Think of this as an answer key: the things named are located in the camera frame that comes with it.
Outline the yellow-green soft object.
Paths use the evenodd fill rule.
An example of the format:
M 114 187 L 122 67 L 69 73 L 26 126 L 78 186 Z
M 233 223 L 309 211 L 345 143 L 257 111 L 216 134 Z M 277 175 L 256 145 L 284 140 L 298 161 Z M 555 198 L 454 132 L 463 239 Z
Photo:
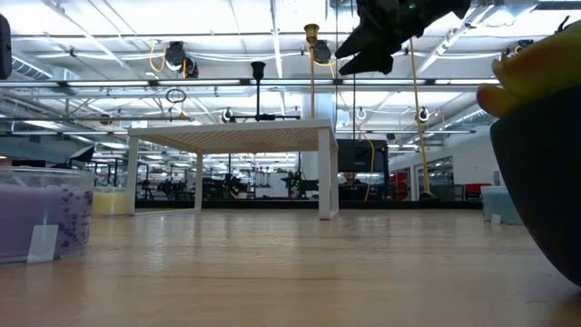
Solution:
M 581 85 L 581 20 L 566 26 L 509 57 L 491 63 L 499 85 L 481 84 L 481 109 L 503 118 L 519 107 Z

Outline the dark round pot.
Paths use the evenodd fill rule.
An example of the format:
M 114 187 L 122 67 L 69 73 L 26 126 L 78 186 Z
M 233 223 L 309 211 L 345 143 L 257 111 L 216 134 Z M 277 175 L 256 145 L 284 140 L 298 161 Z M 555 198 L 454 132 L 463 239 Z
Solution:
M 498 119 L 490 139 L 522 223 L 581 288 L 581 85 Z

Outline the yellow candle jar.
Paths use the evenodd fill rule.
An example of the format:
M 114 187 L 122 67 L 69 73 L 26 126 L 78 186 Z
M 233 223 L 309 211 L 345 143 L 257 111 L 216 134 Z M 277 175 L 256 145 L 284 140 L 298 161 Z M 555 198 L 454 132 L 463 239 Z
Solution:
M 126 215 L 129 209 L 129 193 L 123 187 L 96 187 L 94 189 L 93 215 Z

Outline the white perforated stand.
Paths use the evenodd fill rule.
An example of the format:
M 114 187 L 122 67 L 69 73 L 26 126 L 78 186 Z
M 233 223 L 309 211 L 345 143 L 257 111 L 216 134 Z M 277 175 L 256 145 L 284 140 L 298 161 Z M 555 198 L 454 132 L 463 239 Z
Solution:
M 206 154 L 315 152 L 319 177 L 319 218 L 330 220 L 340 210 L 338 144 L 330 119 L 267 121 L 244 124 L 180 125 L 128 131 L 126 192 L 128 214 L 135 210 L 138 151 L 141 140 L 196 154 L 194 208 L 202 211 L 202 168 Z

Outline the white pillar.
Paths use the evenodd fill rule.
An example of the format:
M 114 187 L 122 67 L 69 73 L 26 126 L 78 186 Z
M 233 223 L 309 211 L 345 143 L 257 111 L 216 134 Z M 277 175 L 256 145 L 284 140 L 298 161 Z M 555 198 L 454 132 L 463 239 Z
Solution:
M 315 119 L 328 119 L 332 122 L 336 121 L 336 107 L 334 94 L 315 94 Z M 302 96 L 302 106 L 300 109 L 301 119 L 312 119 L 311 116 L 311 96 L 304 94 Z M 301 170 L 307 180 L 318 180 L 318 153 L 317 152 L 303 152 L 300 154 Z

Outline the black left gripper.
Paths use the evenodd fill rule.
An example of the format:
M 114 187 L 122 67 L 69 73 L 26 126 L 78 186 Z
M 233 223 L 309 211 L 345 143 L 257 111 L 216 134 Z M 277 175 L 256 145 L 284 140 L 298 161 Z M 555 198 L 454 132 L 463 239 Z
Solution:
M 12 73 L 11 28 L 8 20 L 0 14 L 0 80 Z

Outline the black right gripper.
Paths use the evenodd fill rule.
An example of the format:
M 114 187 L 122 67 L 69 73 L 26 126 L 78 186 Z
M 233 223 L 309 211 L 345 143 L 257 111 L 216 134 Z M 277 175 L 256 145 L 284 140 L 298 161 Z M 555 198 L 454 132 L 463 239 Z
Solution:
M 335 52 L 337 58 L 356 55 L 341 67 L 342 75 L 389 74 L 393 67 L 390 54 L 400 50 L 400 43 L 388 39 L 420 37 L 428 26 L 449 13 L 463 18 L 471 0 L 357 0 L 357 5 L 359 25 Z

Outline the blue candle jar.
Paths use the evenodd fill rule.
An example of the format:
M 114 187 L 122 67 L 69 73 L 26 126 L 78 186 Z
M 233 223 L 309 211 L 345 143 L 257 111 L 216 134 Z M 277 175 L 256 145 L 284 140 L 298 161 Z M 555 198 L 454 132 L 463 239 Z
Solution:
M 483 215 L 486 223 L 522 225 L 506 186 L 481 188 Z

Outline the black cabinet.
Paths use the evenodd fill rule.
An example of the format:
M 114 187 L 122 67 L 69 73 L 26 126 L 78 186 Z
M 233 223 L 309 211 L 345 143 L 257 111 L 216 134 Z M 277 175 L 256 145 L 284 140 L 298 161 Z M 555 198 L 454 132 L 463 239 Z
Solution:
M 339 139 L 337 143 L 339 187 L 345 181 L 344 173 L 355 173 L 367 185 L 362 202 L 390 199 L 387 142 Z

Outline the white paper tag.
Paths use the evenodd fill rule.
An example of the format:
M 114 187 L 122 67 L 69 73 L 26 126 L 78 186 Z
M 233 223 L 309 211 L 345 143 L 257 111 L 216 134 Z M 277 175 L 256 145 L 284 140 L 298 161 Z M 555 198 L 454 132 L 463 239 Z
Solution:
M 54 259 L 57 235 L 57 225 L 35 225 L 26 262 L 29 264 L 51 262 Z

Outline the black candlestick holder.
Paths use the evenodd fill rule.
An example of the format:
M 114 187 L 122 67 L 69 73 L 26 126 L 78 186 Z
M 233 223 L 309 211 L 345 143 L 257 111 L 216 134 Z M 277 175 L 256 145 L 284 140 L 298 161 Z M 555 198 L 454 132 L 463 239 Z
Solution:
M 265 66 L 266 64 L 261 61 L 251 62 L 252 76 L 256 83 L 256 122 L 261 120 L 261 80 L 264 77 Z

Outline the person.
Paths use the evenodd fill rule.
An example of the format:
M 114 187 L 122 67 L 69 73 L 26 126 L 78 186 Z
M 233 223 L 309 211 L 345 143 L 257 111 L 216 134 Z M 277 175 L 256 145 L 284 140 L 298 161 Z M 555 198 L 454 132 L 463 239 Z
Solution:
M 367 185 L 355 173 L 344 173 L 345 181 L 340 185 L 340 199 L 342 201 L 360 201 L 365 198 Z

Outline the purple candle jar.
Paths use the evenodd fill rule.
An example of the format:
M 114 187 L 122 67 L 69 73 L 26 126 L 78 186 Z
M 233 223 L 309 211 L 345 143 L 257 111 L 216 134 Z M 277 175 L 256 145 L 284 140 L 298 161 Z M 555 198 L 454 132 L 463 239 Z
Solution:
M 84 251 L 93 201 L 93 173 L 0 167 L 0 263 L 26 262 L 35 225 L 58 226 L 54 259 Z

